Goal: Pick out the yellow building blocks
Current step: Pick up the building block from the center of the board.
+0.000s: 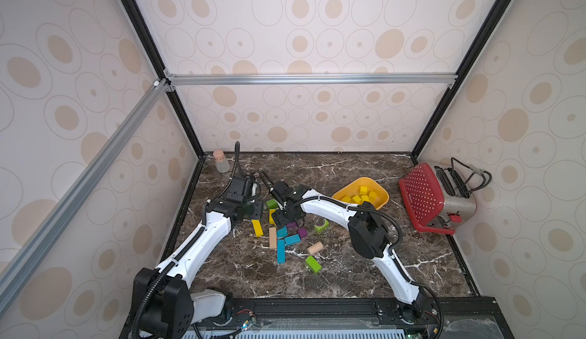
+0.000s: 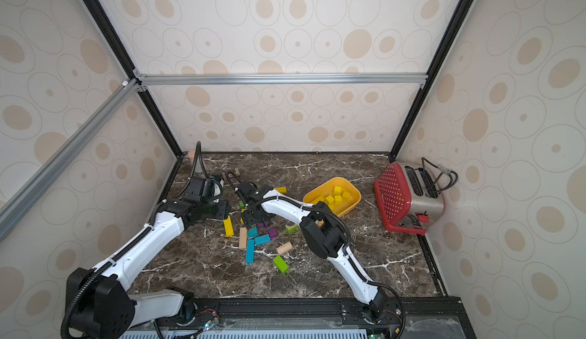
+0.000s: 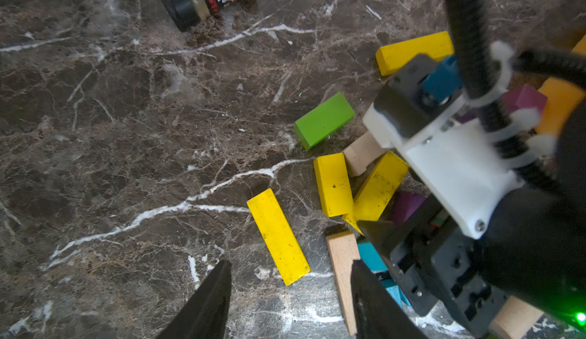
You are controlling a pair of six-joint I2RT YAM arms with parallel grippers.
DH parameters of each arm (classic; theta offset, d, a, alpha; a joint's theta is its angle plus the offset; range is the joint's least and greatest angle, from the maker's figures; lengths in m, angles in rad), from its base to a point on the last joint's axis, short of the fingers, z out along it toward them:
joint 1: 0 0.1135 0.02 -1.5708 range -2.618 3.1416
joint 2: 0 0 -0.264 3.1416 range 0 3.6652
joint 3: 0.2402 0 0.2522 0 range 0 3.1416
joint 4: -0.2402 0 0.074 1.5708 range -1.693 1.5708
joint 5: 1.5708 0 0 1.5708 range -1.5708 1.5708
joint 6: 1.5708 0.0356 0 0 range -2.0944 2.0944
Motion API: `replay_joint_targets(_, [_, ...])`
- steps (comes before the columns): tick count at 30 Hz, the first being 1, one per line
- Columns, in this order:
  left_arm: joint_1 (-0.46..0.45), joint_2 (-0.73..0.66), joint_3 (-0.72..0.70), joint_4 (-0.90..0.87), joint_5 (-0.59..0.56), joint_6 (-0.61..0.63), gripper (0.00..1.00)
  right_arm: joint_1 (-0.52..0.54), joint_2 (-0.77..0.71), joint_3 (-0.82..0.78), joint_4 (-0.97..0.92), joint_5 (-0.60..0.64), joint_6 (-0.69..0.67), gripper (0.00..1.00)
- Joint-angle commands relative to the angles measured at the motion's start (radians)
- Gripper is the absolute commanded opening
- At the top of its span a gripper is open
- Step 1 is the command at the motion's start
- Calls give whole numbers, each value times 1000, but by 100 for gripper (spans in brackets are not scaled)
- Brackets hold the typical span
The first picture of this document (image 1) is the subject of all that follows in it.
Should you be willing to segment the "yellow block short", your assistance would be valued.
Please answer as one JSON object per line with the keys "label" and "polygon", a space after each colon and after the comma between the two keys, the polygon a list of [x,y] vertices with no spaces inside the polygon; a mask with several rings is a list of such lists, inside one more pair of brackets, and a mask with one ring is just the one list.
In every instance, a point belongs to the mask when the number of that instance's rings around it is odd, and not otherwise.
{"label": "yellow block short", "polygon": [[258,238],[262,237],[264,235],[264,232],[262,230],[262,224],[261,224],[260,220],[253,219],[252,225],[253,225],[253,230],[254,230],[255,236]]}

